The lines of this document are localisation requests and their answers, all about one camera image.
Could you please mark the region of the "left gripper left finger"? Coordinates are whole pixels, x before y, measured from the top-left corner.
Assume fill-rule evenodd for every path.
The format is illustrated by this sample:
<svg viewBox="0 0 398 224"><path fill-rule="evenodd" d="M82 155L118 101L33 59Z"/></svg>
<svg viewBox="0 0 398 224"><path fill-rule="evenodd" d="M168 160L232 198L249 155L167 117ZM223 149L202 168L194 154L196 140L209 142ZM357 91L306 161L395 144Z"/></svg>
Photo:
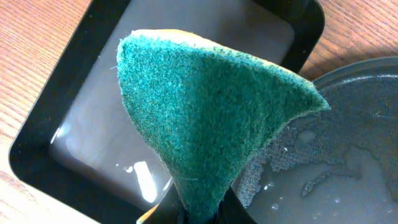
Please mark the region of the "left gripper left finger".
<svg viewBox="0 0 398 224"><path fill-rule="evenodd" d="M136 220L136 224L185 224L186 222L187 214L174 184L159 204Z"/></svg>

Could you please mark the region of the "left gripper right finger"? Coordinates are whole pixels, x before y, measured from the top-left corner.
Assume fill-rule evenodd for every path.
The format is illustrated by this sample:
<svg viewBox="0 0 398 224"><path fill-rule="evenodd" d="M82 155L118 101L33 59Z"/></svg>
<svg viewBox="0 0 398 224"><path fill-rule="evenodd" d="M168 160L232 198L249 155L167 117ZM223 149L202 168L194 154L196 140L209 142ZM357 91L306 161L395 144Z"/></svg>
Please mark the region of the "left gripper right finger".
<svg viewBox="0 0 398 224"><path fill-rule="evenodd" d="M245 210L230 187L220 202L217 213L218 224L257 224Z"/></svg>

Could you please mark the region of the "green scouring sponge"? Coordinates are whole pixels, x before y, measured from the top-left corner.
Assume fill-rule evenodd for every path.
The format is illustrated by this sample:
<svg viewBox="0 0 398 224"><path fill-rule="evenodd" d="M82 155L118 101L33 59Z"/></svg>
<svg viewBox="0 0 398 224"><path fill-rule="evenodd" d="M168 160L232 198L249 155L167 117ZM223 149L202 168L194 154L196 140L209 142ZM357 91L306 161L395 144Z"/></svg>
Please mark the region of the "green scouring sponge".
<svg viewBox="0 0 398 224"><path fill-rule="evenodd" d="M213 217L243 167L290 121L329 108L296 73L183 30L134 30L116 60L123 105L191 223Z"/></svg>

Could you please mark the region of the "black rectangular tray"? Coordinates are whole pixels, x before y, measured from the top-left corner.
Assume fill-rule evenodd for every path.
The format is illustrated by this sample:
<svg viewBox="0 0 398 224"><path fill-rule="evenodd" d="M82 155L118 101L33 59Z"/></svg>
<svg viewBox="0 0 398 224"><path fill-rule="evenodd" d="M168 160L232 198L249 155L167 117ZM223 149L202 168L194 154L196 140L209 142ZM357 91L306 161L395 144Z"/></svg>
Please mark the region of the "black rectangular tray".
<svg viewBox="0 0 398 224"><path fill-rule="evenodd" d="M318 1L92 1L9 153L13 173L100 223L135 223L172 179L121 102L116 51L136 29L180 29L299 72Z"/></svg>

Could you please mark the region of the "round black tray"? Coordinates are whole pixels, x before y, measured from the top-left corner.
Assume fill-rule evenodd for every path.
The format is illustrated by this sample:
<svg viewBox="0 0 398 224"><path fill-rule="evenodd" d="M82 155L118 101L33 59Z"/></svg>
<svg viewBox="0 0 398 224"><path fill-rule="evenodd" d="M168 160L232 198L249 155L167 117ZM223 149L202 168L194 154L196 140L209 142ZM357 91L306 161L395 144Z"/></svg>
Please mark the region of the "round black tray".
<svg viewBox="0 0 398 224"><path fill-rule="evenodd" d="M330 109L291 121L233 183L258 223L397 222L397 58L315 80Z"/></svg>

